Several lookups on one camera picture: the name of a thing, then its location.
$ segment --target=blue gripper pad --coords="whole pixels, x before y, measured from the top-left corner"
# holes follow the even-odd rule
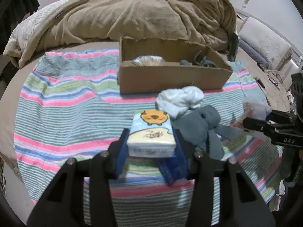
[[[120,139],[112,142],[108,148],[110,158],[106,163],[106,173],[109,179],[118,179],[124,169],[124,164],[128,156],[128,147],[126,141],[129,135],[129,129],[124,129]]]
[[[180,134],[175,131],[173,133],[177,144],[175,155],[158,160],[159,170],[169,186],[172,186],[177,180],[186,179],[188,176],[188,162],[180,143]]]

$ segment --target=striped blanket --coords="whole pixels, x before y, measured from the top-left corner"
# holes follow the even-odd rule
[[[20,94],[14,146],[20,172],[36,202],[65,161],[93,157],[130,128],[133,114],[154,109],[156,95],[126,95],[117,85],[118,50],[82,53],[47,52],[29,74]],[[243,97],[266,103],[266,98],[242,63],[224,88],[205,92],[203,105],[213,105],[222,124],[243,114]],[[249,135],[222,141],[224,160],[234,156],[265,201],[279,185],[282,150]],[[219,219],[219,180],[215,181],[213,223]],[[84,218],[90,223],[88,181],[84,184]],[[156,161],[128,158],[119,180],[110,181],[119,226],[184,226],[193,181],[169,187]]]

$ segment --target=pink stripe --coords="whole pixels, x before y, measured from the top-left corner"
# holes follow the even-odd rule
[[[92,148],[100,148],[100,147],[103,149],[107,149],[112,142],[117,141],[117,139],[98,140],[98,141],[82,142],[72,145],[66,145],[64,147],[59,147],[50,144],[44,144],[42,142],[36,142],[34,140],[28,139],[26,137],[17,134],[14,134],[14,140],[23,143],[25,145],[29,145],[32,148],[37,148],[46,152],[51,151],[52,153],[63,153],[63,152],[70,152],[77,150],[86,150],[87,148],[92,149]]]
[[[48,163],[46,161],[40,161],[39,159],[33,159],[25,155],[19,155],[18,153],[16,153],[16,159],[31,166],[37,166],[45,171],[51,171],[53,173],[57,173],[61,168],[59,165]]]
[[[21,91],[21,93],[20,93],[20,97],[23,97],[24,99],[29,100],[29,101],[37,102],[42,107],[70,107],[70,106],[75,106],[75,105],[78,105],[79,103],[82,103],[84,101],[92,99],[96,96],[98,96],[98,95],[95,92],[87,92],[87,93],[84,93],[82,96],[77,97],[77,99],[42,101],[38,96],[29,95],[24,91]]]
[[[266,175],[264,176],[263,179],[261,179],[260,182],[257,183],[256,187],[259,189],[261,188],[265,183],[266,183],[266,180],[274,174],[274,172],[278,169],[280,163],[281,163],[281,158],[282,156],[279,156],[279,160],[277,161],[277,163],[269,169],[269,171],[266,173]]]
[[[226,87],[226,88],[223,87],[223,89],[218,89],[218,90],[207,90],[207,91],[204,91],[204,94],[211,95],[211,94],[217,94],[217,93],[230,92],[230,91],[234,91],[237,89],[252,89],[255,87],[258,87],[258,84],[256,82],[252,83],[250,85],[246,85],[246,86],[236,85],[236,86],[230,86],[230,87]]]
[[[237,75],[238,77],[240,77],[240,76],[245,75],[245,74],[248,74],[248,73],[249,73],[249,71],[248,71],[248,70],[245,70],[245,71],[243,71],[243,72],[236,73],[236,75]]]
[[[113,75],[113,76],[116,77],[117,73],[114,70],[108,70],[105,73],[102,73],[97,77],[90,77],[90,78],[81,77],[81,76],[70,76],[70,77],[64,77],[64,78],[61,78],[61,79],[55,79],[55,78],[48,77],[48,76],[43,76],[43,77],[46,78],[48,81],[50,81],[52,84],[55,84],[55,83],[60,83],[60,82],[66,81],[66,80],[84,80],[84,81],[100,80],[104,77],[107,77],[108,75]]]
[[[242,163],[248,156],[251,155],[251,153],[258,148],[258,146],[262,143],[263,141],[258,139],[254,141],[248,148],[245,149],[245,151],[241,154],[241,156],[237,157],[237,161],[239,163]]]
[[[194,180],[189,181],[186,185],[169,187],[166,184],[153,186],[153,187],[144,187],[144,188],[111,188],[112,197],[140,197],[148,196],[166,192],[173,192],[176,190],[192,189],[194,186]]]
[[[108,50],[108,51],[102,51],[102,52],[96,52],[96,53],[87,53],[87,54],[77,54],[77,53],[62,53],[62,52],[55,52],[50,51],[45,53],[47,56],[61,56],[64,59],[73,59],[73,58],[79,58],[79,59],[88,59],[88,58],[97,58],[103,55],[118,55],[119,50]]]
[[[120,104],[127,104],[127,103],[150,103],[150,102],[155,102],[156,98],[155,97],[149,97],[149,98],[133,98],[133,99],[128,99],[128,98],[123,98],[123,97],[106,97],[103,98],[103,101],[106,103],[120,103]]]
[[[70,155],[70,156],[75,156],[77,154],[81,154],[81,153],[84,153],[84,152],[107,150],[108,147],[109,147],[109,145],[101,144],[101,145],[98,146],[96,144],[96,145],[93,145],[93,146],[88,145],[85,148],[79,148],[79,149],[70,148],[70,150],[63,149],[62,151],[50,151],[50,150],[47,150],[45,148],[39,148],[39,147],[35,147],[31,144],[26,144],[24,142],[19,142],[16,139],[14,140],[14,143],[15,143],[15,146],[26,148],[26,149],[29,149],[29,150],[32,150],[32,151],[35,151],[35,152],[46,152],[47,154],[52,154],[52,155]]]

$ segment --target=gray pillow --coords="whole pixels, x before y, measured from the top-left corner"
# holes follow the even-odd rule
[[[243,49],[255,62],[259,63],[262,67],[268,69],[269,63],[265,60],[255,49],[248,43],[240,39],[239,46]]]

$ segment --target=brown comforter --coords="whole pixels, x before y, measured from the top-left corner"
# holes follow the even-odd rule
[[[229,0],[69,0],[46,16],[26,42],[13,32],[4,55],[22,68],[34,52],[121,36],[185,39],[224,50],[235,28]]]

